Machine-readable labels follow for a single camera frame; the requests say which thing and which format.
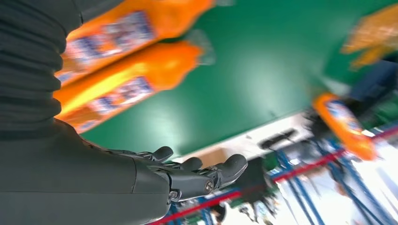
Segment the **green tabletop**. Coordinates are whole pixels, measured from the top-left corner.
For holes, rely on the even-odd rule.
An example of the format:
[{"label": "green tabletop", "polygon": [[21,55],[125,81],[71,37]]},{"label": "green tabletop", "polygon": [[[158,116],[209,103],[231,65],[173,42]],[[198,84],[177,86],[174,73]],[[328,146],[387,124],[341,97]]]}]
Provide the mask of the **green tabletop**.
[{"label": "green tabletop", "polygon": [[310,106],[344,90],[364,70],[339,49],[356,22],[394,0],[236,0],[194,26],[209,37],[212,66],[176,89],[132,107],[84,137],[112,149],[187,154]]}]

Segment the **black sleeve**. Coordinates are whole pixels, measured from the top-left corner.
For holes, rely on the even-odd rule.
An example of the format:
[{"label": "black sleeve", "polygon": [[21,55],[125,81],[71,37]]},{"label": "black sleeve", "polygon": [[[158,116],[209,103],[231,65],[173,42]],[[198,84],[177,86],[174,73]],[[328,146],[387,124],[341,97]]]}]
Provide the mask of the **black sleeve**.
[{"label": "black sleeve", "polygon": [[66,36],[122,0],[0,1],[0,137],[32,135],[61,110],[52,93]]},{"label": "black sleeve", "polygon": [[121,1],[0,0],[1,225],[146,224],[166,214],[165,179],[53,118],[67,35]]}]

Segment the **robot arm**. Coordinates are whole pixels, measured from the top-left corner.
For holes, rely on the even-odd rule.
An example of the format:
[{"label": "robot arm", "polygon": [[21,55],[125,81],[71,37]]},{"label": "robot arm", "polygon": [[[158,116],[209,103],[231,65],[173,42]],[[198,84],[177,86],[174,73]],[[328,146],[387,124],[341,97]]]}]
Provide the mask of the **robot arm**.
[{"label": "robot arm", "polygon": [[66,36],[121,1],[0,1],[1,225],[145,224],[171,202],[206,195],[245,169],[242,156],[199,169],[197,159],[163,164],[168,148],[109,151],[53,118]]}]

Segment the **orange bottle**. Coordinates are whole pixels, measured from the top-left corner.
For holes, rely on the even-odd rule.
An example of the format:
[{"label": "orange bottle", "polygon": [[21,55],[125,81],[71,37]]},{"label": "orange bottle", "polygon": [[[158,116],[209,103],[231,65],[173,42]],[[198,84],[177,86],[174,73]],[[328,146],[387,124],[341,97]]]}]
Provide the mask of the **orange bottle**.
[{"label": "orange bottle", "polygon": [[362,134],[363,128],[337,96],[331,93],[322,94],[313,102],[313,105],[349,152],[363,160],[376,158],[371,139]]},{"label": "orange bottle", "polygon": [[56,73],[62,85],[73,82],[145,46],[176,38],[215,6],[215,0],[125,0],[69,34]]},{"label": "orange bottle", "polygon": [[199,64],[202,49],[180,41],[155,44],[63,87],[56,118],[87,131],[158,91],[176,87]]}]

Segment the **bottle label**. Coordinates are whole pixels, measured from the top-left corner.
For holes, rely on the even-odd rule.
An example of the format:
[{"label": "bottle label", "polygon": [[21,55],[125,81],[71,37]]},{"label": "bottle label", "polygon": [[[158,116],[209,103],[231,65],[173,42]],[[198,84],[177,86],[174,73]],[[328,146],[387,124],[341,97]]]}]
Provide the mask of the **bottle label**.
[{"label": "bottle label", "polygon": [[[114,23],[103,25],[97,32],[69,41],[66,54],[84,69],[99,59],[132,51],[154,39],[155,34],[146,13],[136,11]],[[72,74],[70,78],[77,74],[76,71],[67,72]]]},{"label": "bottle label", "polygon": [[326,107],[329,113],[340,123],[344,124],[351,132],[360,134],[363,131],[358,120],[343,102],[338,100],[329,101],[326,103]]},{"label": "bottle label", "polygon": [[108,115],[121,107],[128,107],[153,93],[144,77],[126,82],[123,86],[91,101],[88,106],[100,115]]}]

